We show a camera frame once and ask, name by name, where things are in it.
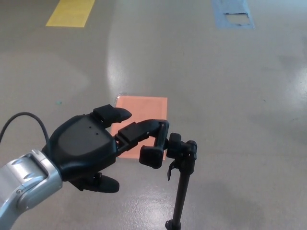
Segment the blue tape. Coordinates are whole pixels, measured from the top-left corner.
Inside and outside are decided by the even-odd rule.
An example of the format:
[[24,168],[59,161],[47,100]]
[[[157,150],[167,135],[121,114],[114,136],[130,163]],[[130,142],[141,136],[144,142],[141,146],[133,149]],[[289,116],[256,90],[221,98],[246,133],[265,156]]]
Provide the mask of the blue tape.
[[[212,0],[212,7],[218,28],[255,28],[246,0]],[[231,23],[227,19],[228,14],[246,14],[249,23]]]

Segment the orange paper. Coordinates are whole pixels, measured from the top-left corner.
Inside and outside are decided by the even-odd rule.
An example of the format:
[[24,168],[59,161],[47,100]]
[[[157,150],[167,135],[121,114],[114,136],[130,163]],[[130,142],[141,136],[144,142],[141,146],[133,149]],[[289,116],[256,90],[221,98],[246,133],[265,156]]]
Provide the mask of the orange paper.
[[[132,117],[122,123],[112,125],[111,134],[117,134],[118,130],[129,125],[132,122],[140,122],[147,119],[162,119],[166,120],[167,116],[167,98],[165,97],[137,97],[137,96],[120,96],[117,100],[116,107],[127,109],[132,113]],[[140,150],[143,145],[152,146],[154,138],[140,142],[138,146],[124,152],[120,155],[121,158],[138,159]]]

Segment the yellow floor marking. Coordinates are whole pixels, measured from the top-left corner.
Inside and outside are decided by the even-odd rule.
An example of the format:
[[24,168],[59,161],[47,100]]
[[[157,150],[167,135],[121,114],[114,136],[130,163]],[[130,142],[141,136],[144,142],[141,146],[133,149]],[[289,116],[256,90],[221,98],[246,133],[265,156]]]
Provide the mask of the yellow floor marking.
[[46,26],[85,27],[95,0],[60,0]]

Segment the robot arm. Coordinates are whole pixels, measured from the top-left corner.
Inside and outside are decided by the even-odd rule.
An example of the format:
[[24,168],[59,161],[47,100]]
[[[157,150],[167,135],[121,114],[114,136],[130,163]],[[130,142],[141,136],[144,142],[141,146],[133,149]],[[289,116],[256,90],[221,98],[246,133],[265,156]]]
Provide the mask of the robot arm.
[[38,150],[0,168],[0,226],[10,230],[25,211],[62,188],[62,179],[52,162]]
[[80,191],[114,193],[119,183],[99,171],[115,163],[116,158],[149,136],[155,138],[152,147],[143,146],[140,163],[158,169],[165,149],[167,157],[175,159],[169,167],[181,172],[173,220],[168,230],[180,229],[180,218],[189,183],[194,171],[197,146],[194,141],[181,141],[179,134],[167,140],[169,123],[165,120],[146,120],[119,130],[113,137],[106,128],[131,117],[125,109],[105,105],[87,115],[79,115],[62,124],[50,137],[51,154],[33,150],[0,168],[0,226],[11,229],[25,211],[47,199],[69,181]]

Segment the concrete floor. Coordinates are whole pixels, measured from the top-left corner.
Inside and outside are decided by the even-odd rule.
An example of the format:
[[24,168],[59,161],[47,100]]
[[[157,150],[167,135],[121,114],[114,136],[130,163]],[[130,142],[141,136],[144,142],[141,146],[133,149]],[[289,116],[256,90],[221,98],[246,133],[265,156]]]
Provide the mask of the concrete floor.
[[[29,111],[52,133],[121,92],[168,97],[171,131],[199,145],[183,230],[307,228],[307,3],[248,0],[255,30],[216,29],[209,0],[97,0],[84,29],[45,27],[57,0],[0,3],[0,124]],[[43,145],[21,118],[0,164]],[[162,230],[170,162],[120,159],[117,194],[65,184],[13,230]]]

